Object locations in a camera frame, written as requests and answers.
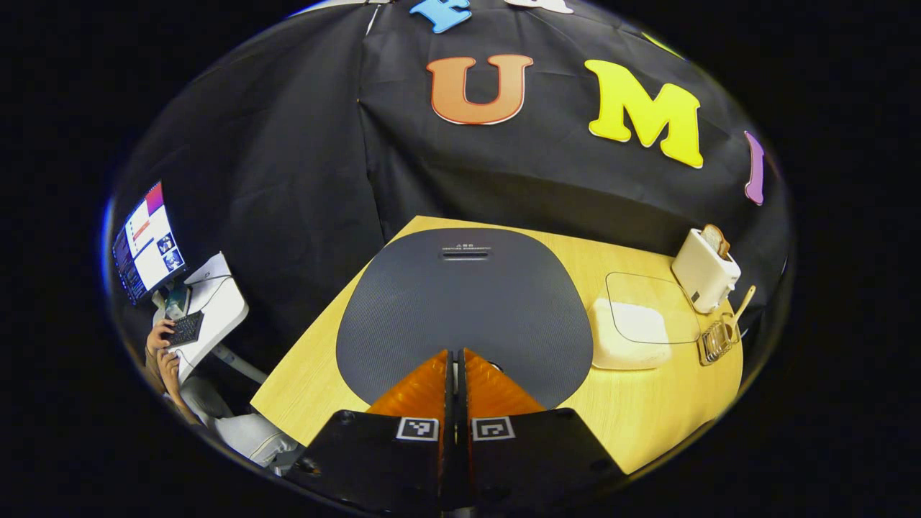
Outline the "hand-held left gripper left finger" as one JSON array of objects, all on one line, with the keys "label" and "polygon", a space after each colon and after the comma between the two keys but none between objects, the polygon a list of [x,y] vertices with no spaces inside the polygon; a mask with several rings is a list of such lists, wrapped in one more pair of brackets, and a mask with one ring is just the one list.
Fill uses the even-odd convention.
[{"label": "hand-held left gripper left finger", "polygon": [[454,361],[437,352],[365,412],[332,414],[287,470],[299,488],[375,515],[440,515],[453,449]]}]

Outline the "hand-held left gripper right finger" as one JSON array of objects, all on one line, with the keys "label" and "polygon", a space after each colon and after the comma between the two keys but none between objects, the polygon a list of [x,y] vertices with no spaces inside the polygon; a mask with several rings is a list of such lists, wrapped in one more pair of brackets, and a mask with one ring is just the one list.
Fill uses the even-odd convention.
[{"label": "hand-held left gripper right finger", "polygon": [[573,409],[546,409],[471,350],[460,355],[460,500],[473,514],[565,514],[626,474]]}]

